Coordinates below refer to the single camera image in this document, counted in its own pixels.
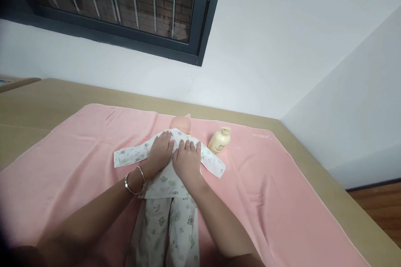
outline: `baby doll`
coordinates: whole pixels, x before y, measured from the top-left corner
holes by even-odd
[[[175,151],[181,140],[200,141],[190,136],[191,121],[186,116],[174,117],[170,123]],[[126,166],[147,158],[158,133],[147,142],[114,152],[114,167]],[[201,144],[201,163],[220,178],[226,166],[205,145]],[[172,160],[148,182],[132,234],[132,253],[126,266],[163,266],[165,241],[169,228],[167,266],[199,266],[198,207],[182,181],[175,174]]]

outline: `doll head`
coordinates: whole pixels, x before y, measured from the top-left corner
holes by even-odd
[[[172,128],[177,128],[185,134],[191,134],[191,115],[174,117],[170,123],[170,129]]]

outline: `window frame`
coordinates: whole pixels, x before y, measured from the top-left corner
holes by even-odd
[[[34,0],[7,4],[2,19],[202,66],[217,0],[193,0],[188,43],[41,6]]]

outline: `sleeve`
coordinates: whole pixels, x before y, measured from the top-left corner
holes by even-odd
[[[203,144],[200,146],[200,162],[217,178],[221,178],[226,169],[223,161]]]
[[[115,151],[114,168],[131,165],[139,161],[143,161],[144,159],[147,159],[150,148],[152,147],[155,138],[159,135],[160,134],[158,133],[157,135],[153,136],[150,140],[146,141],[145,143],[139,146],[123,148]]]

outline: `silver bangle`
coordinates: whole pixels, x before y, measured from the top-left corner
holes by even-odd
[[[131,194],[134,194],[134,195],[139,195],[139,194],[141,194],[141,193],[143,192],[143,190],[146,188],[146,179],[145,179],[145,175],[143,175],[142,168],[139,167],[139,166],[137,166],[137,167],[139,168],[139,171],[141,171],[142,178],[143,178],[143,185],[142,185],[141,191],[140,191],[139,193],[134,193],[133,191],[131,191],[131,189],[130,189],[129,186],[128,186],[127,179],[128,179],[128,175],[129,175],[131,172],[128,172],[128,174],[125,176],[125,188],[126,188]]]

